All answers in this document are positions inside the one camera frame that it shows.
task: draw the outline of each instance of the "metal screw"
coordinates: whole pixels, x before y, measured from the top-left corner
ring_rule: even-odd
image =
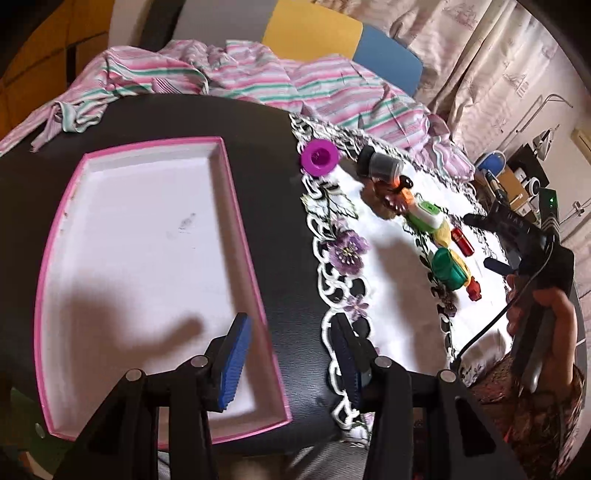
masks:
[[[377,357],[374,362],[380,368],[390,368],[392,366],[392,360],[383,355]]]
[[[45,430],[43,430],[43,427],[41,425],[39,425],[38,423],[35,424],[35,432],[37,432],[37,434],[44,439],[45,438]]]
[[[127,380],[129,380],[130,382],[135,382],[136,380],[139,380],[140,378],[142,378],[142,371],[138,370],[137,368],[132,368],[131,370],[127,370],[127,373],[125,374],[125,378]]]
[[[193,365],[195,368],[205,367],[208,362],[209,360],[207,360],[205,355],[194,356],[191,359],[191,365]]]
[[[439,376],[444,382],[454,383],[456,381],[456,374],[451,370],[443,370]]]

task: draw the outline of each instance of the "striped cloth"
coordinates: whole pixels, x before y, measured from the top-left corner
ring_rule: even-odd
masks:
[[[45,121],[43,132],[31,143],[33,151],[60,131],[83,132],[96,125],[118,98],[143,93],[263,103],[364,129],[461,181],[471,180],[474,172],[451,142],[445,122],[376,74],[337,55],[308,63],[281,60],[268,47],[250,41],[228,41],[225,49],[195,40],[171,41],[157,53],[110,48],[95,57],[66,92],[0,141],[0,156]]]

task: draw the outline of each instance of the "black table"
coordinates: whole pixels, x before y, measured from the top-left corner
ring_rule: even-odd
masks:
[[[37,398],[37,277],[57,205],[82,155],[160,138],[220,136],[293,422],[219,448],[255,455],[336,437],[330,411],[337,396],[327,386],[330,358],[320,339],[326,305],[316,287],[313,236],[300,200],[304,188],[288,113],[207,96],[145,95],[118,100],[97,126],[83,134],[61,133],[33,154],[30,142],[39,131],[0,157],[0,373]]]

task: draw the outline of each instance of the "red cylinder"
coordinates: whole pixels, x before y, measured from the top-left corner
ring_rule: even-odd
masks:
[[[474,247],[468,241],[468,239],[464,235],[464,232],[462,232],[459,227],[455,227],[452,230],[452,239],[460,248],[464,257],[469,257],[474,254]]]

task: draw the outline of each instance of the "purple ring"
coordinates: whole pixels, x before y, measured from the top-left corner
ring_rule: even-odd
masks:
[[[322,177],[336,168],[339,158],[339,149],[334,143],[315,138],[301,153],[301,166],[313,177]]]

